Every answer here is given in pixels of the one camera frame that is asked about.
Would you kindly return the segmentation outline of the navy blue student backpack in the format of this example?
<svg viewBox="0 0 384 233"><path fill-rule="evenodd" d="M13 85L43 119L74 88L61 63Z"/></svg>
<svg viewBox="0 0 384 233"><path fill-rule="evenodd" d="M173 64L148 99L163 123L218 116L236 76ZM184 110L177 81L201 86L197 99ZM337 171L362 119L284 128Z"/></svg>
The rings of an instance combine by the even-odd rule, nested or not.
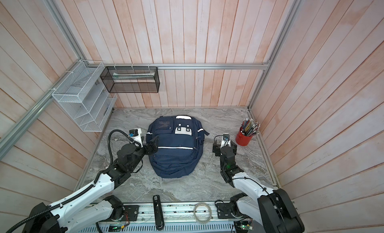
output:
<svg viewBox="0 0 384 233"><path fill-rule="evenodd" d="M158 139L158 151L149 156L155 173L163 179L188 176L203 155L209 133L188 115L161 116L149 125L146 141Z"/></svg>

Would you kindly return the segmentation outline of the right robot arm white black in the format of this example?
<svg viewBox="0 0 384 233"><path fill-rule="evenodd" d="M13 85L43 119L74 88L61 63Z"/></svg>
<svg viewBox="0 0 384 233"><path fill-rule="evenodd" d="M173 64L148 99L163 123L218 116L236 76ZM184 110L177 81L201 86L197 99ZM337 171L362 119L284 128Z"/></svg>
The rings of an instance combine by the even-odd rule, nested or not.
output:
<svg viewBox="0 0 384 233"><path fill-rule="evenodd" d="M287 192L268 188L236 164L237 145L222 141L213 144L220 158L221 176L241 191L231 198L227 208L235 217L248 216L263 226L266 233L303 233L305 226Z"/></svg>

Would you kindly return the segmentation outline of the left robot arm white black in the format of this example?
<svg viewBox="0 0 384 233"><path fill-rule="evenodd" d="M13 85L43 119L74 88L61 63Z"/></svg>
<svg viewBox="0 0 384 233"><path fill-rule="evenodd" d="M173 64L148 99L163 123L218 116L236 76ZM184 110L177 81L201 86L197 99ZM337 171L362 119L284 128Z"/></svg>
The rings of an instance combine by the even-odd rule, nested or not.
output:
<svg viewBox="0 0 384 233"><path fill-rule="evenodd" d="M115 196L105 198L94 207L90 204L139 172L137 166L143 157L158 151L159 139L154 137L142 144L140 135L131 137L130 133L119 132L130 142L118 151L117 159L111 159L108 168L99 171L92 182L71 195L48 206L43 203L35 206L28 218L16 223L8 232L13 233L22 227L25 233L76 233L109 218L123 218L124 204Z"/></svg>

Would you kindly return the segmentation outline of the red pen holder cup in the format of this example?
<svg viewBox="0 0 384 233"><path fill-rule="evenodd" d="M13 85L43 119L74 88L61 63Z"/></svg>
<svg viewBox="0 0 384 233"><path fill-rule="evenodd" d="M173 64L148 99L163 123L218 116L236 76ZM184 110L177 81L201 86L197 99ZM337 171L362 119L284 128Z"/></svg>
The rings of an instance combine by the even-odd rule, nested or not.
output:
<svg viewBox="0 0 384 233"><path fill-rule="evenodd" d="M247 146L252 140L253 136L246 136L243 133L243 128L240 127L237 135L236 135L236 143L240 146Z"/></svg>

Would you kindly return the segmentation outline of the black handheld device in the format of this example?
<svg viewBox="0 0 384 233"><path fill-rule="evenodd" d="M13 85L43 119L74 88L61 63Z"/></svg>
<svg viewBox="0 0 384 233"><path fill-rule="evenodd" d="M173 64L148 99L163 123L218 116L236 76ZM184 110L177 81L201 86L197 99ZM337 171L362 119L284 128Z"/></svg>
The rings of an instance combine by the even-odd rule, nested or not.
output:
<svg viewBox="0 0 384 233"><path fill-rule="evenodd" d="M153 196L155 225L158 231L162 231L165 227L165 220L159 195Z"/></svg>

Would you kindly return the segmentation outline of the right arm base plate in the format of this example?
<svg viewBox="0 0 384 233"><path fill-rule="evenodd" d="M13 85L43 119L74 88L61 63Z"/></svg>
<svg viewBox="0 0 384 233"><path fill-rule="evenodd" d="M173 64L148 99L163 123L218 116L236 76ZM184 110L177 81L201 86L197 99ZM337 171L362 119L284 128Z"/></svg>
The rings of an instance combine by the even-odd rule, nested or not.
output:
<svg viewBox="0 0 384 233"><path fill-rule="evenodd" d="M219 219L235 219L239 218L241 214L237 212L233 203L224 203L223 201L216 201L215 206Z"/></svg>

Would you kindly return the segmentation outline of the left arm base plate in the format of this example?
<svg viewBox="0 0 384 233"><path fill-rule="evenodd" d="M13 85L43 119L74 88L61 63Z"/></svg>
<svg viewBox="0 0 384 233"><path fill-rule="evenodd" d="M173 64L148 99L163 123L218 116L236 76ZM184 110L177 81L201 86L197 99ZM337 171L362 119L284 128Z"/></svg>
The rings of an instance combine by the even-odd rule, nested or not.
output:
<svg viewBox="0 0 384 233"><path fill-rule="evenodd" d="M139 205L124 205L117 207L112 214L103 222L135 222L139 215Z"/></svg>

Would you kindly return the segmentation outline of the aluminium front rail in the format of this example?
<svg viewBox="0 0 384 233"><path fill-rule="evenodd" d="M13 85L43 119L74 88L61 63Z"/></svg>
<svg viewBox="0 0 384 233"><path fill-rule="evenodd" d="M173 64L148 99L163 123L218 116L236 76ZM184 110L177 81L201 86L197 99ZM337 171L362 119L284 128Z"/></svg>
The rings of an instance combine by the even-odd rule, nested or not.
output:
<svg viewBox="0 0 384 233"><path fill-rule="evenodd" d="M145 223L155 220L154 207L152 204L138 204L139 215L135 222L98 222L99 224L112 224L116 225L118 229L122 226L127 226L132 223ZM203 217L204 219L215 221L218 218L217 209L214 202L192 202L192 203L162 203L162 210L165 221L171 222L187 222L195 221L196 217Z"/></svg>

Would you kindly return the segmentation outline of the black mesh wall basket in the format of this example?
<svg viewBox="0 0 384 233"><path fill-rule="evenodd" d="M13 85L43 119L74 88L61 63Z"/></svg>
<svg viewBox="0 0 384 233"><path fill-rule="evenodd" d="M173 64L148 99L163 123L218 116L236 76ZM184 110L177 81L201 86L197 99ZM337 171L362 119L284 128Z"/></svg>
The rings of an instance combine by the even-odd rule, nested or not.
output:
<svg viewBox="0 0 384 233"><path fill-rule="evenodd" d="M158 93L160 79L157 67L107 66L101 80L110 93Z"/></svg>

